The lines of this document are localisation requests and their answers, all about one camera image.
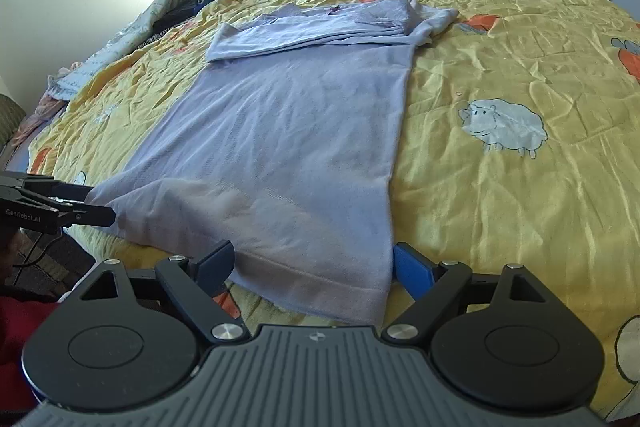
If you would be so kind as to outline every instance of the yellow bedsheet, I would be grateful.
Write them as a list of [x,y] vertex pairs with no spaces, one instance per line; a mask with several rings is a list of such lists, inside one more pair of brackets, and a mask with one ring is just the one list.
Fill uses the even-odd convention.
[[[289,2],[347,1],[210,4],[99,73],[32,144],[33,168],[69,182],[84,171],[87,184],[98,184],[123,168],[191,86],[218,23]],[[485,273],[525,264],[603,342],[607,365],[593,405],[605,415],[633,387],[616,367],[614,343],[640,311],[640,79],[632,76],[640,76],[640,27],[608,0],[418,1],[457,8],[460,17],[415,58],[391,181],[396,240]],[[460,110],[491,99],[539,115],[546,140],[532,153],[495,145],[485,152],[482,137],[463,129]],[[143,267],[165,256],[87,227],[71,232],[97,259]],[[232,293],[252,327],[328,323],[237,286]],[[394,289],[388,317],[409,301]],[[640,366],[623,371],[634,380]]]

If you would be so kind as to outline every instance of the red clothing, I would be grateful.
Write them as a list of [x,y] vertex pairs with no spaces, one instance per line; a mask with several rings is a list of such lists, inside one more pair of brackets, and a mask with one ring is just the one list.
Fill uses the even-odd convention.
[[37,405],[22,373],[22,348],[57,303],[21,302],[0,297],[0,411],[32,409]]

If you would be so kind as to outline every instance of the green cushion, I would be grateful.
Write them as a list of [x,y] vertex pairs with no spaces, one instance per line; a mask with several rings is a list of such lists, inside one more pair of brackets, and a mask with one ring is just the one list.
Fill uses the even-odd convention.
[[0,94],[0,149],[11,139],[26,113],[12,99]]

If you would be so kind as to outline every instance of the human hand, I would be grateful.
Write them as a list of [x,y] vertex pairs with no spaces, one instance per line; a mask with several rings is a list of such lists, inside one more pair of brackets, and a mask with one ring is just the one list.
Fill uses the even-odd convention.
[[0,284],[11,275],[21,244],[20,229],[0,224]]

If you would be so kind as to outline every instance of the silver bolt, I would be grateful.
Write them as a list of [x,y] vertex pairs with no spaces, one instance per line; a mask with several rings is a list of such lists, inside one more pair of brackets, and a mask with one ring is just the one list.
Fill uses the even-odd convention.
[[218,324],[211,334],[219,341],[234,341],[244,335],[244,328],[232,323]]
[[386,334],[397,341],[407,341],[418,334],[418,328],[411,324],[394,324],[386,328]]

